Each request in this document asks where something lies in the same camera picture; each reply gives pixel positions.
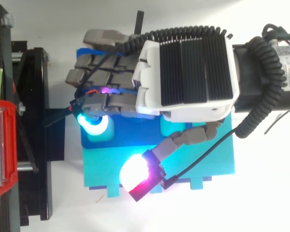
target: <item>black coiled cable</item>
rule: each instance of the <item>black coiled cable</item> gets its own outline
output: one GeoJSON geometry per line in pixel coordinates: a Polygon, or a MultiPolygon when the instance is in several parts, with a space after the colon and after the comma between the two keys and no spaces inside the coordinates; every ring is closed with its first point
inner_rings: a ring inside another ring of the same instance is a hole
{"type": "Polygon", "coordinates": [[[235,134],[239,138],[246,138],[271,113],[278,104],[282,87],[287,84],[282,64],[276,51],[261,37],[255,37],[246,44],[248,51],[259,61],[260,67],[269,80],[263,91],[262,99],[251,110],[249,115],[236,127],[235,134]]]}
{"type": "MultiPolygon", "coordinates": [[[[137,36],[134,39],[131,39],[124,44],[122,44],[120,48],[120,53],[128,56],[130,54],[136,53],[141,50],[144,46],[144,43],[147,40],[156,41],[156,42],[166,42],[166,41],[176,41],[183,39],[194,39],[194,38],[202,38],[205,36],[211,35],[225,35],[227,33],[226,30],[220,32],[221,28],[215,28],[214,26],[194,26],[194,27],[184,27],[184,28],[170,28],[170,29],[162,29],[151,31],[145,33],[143,35],[137,36]]],[[[229,39],[233,37],[232,34],[227,36],[229,39]]]]}

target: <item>led light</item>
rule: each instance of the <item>led light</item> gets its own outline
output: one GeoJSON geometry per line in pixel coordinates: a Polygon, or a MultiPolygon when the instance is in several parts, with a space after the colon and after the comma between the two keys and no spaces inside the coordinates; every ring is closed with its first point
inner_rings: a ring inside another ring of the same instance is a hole
{"type": "Polygon", "coordinates": [[[82,114],[79,114],[77,116],[78,123],[84,128],[84,130],[90,134],[90,135],[100,135],[103,132],[105,132],[107,126],[108,126],[108,116],[104,115],[102,117],[102,120],[99,124],[93,125],[90,122],[86,120],[86,117],[82,114]]]}
{"type": "Polygon", "coordinates": [[[142,154],[132,155],[120,170],[120,182],[126,191],[130,192],[142,181],[148,179],[149,169],[142,154]]]}

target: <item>robotic hand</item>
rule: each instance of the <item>robotic hand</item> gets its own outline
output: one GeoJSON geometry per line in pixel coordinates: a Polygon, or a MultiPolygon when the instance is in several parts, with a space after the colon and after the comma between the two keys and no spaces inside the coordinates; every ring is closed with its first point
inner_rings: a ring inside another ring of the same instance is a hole
{"type": "MultiPolygon", "coordinates": [[[[234,132],[246,138],[272,110],[290,110],[290,34],[268,24],[262,37],[246,44],[231,45],[231,38],[226,30],[202,26],[132,36],[114,30],[89,30],[84,44],[92,50],[78,57],[66,79],[77,88],[75,100],[46,124],[70,113],[88,133],[92,130],[86,127],[97,127],[114,114],[207,122],[175,132],[155,148],[132,158],[145,166],[145,174],[136,183],[125,184],[121,178],[136,201],[158,183],[167,189],[234,132]],[[288,46],[278,46],[281,41],[288,46]],[[182,144],[215,138],[217,127],[233,107],[235,112],[250,113],[187,169],[166,180],[161,161],[182,144]]],[[[134,164],[128,160],[120,177],[127,174],[130,165],[134,164]]]]}

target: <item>white backdrop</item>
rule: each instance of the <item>white backdrop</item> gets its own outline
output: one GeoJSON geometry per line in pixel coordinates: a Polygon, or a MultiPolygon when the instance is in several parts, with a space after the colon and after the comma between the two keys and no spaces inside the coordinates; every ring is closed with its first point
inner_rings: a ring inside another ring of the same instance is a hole
{"type": "MultiPolygon", "coordinates": [[[[0,0],[14,16],[13,40],[50,54],[49,106],[66,107],[74,88],[64,83],[74,67],[75,51],[92,28],[134,30],[137,10],[145,11],[143,32],[190,25],[220,26],[245,43],[274,23],[290,33],[290,0],[0,0]]],[[[290,231],[290,114],[268,135],[270,115],[245,140],[234,138],[235,175],[215,176],[204,189],[176,184],[162,194],[148,194],[138,203],[120,190],[107,199],[106,190],[83,184],[79,126],[67,118],[66,161],[52,163],[54,213],[49,221],[30,217],[22,232],[177,232],[290,231]]],[[[242,120],[237,115],[234,125],[242,120]]]]}

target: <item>turquoise platform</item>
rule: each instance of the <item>turquoise platform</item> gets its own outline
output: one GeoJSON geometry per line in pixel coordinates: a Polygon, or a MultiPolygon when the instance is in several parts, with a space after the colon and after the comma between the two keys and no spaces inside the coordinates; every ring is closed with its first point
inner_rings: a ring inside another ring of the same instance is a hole
{"type": "MultiPolygon", "coordinates": [[[[160,122],[162,136],[185,129],[184,123],[170,123],[161,118],[160,122]]],[[[232,129],[231,116],[228,116],[218,129],[217,137],[208,142],[186,146],[183,145],[175,153],[162,162],[166,178],[179,173],[199,156],[201,156],[218,139],[232,129]]],[[[119,196],[119,172],[125,161],[136,153],[143,153],[155,145],[125,146],[85,149],[83,148],[84,160],[84,183],[85,187],[107,188],[108,197],[119,196]]],[[[192,170],[182,176],[183,179],[190,179],[192,190],[203,188],[203,177],[233,174],[234,153],[232,136],[220,144],[208,157],[196,165],[192,170]]],[[[162,192],[161,186],[156,186],[151,193],[162,192]]]]}

